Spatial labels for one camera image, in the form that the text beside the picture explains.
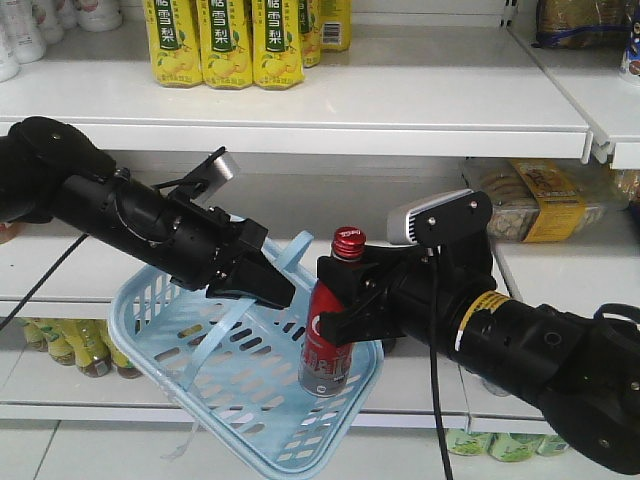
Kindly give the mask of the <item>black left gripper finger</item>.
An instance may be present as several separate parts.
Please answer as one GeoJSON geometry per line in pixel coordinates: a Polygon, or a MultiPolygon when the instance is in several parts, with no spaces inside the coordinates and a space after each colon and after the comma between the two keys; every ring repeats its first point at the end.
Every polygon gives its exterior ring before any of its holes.
{"type": "Polygon", "coordinates": [[[238,237],[239,241],[246,246],[247,249],[260,250],[264,244],[268,230],[252,219],[246,219],[239,223],[241,232],[238,237]]]}
{"type": "Polygon", "coordinates": [[[262,253],[241,255],[215,272],[207,298],[249,298],[268,308],[287,308],[294,285],[262,253]]]}

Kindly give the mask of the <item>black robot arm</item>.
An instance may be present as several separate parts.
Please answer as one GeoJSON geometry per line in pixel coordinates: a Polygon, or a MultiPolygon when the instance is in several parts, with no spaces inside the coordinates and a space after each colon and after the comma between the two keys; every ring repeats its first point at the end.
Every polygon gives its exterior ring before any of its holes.
{"type": "Polygon", "coordinates": [[[539,409],[575,450],[622,474],[639,470],[639,311],[605,304],[592,318],[500,295],[488,238],[443,246],[367,246],[329,256],[317,275],[343,305],[330,342],[409,336],[539,409]]]}

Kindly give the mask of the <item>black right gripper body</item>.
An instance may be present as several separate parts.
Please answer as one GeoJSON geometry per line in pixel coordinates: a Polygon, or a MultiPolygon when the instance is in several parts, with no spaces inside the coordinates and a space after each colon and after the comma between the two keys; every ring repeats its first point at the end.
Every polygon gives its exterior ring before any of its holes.
{"type": "Polygon", "coordinates": [[[369,248],[382,287],[374,318],[387,337],[408,336],[437,350],[451,350],[464,310],[496,288],[487,239],[443,245],[432,256],[418,245],[369,248]]]}

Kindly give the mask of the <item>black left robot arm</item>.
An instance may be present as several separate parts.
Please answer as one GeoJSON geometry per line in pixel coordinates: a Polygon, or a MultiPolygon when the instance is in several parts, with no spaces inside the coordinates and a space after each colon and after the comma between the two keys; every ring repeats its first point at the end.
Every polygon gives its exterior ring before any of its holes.
{"type": "Polygon", "coordinates": [[[149,187],[75,127],[29,117],[1,139],[1,219],[57,218],[170,274],[184,289],[284,309],[295,287],[262,252],[266,228],[195,202],[236,171],[219,148],[184,177],[149,187]]]}

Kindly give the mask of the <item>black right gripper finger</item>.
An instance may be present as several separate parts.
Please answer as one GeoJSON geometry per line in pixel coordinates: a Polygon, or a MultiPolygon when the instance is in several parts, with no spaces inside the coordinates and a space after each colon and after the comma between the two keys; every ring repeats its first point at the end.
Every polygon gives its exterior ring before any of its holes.
{"type": "Polygon", "coordinates": [[[390,307],[382,297],[359,300],[340,312],[322,312],[321,337],[334,346],[400,337],[390,307]]]}
{"type": "Polygon", "coordinates": [[[414,253],[414,246],[366,245],[360,259],[353,262],[321,256],[316,265],[317,278],[343,305],[353,305],[365,293],[386,286],[398,276],[396,270],[414,253]]]}

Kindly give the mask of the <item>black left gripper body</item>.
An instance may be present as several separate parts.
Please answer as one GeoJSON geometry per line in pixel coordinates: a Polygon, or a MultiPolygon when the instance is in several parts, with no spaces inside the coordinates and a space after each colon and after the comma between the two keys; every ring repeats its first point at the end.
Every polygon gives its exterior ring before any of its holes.
{"type": "Polygon", "coordinates": [[[172,282],[190,291],[208,286],[218,269],[249,253],[238,237],[240,222],[219,207],[204,209],[184,194],[166,197],[171,221],[168,241],[159,247],[163,252],[157,266],[172,276],[172,282]]]}

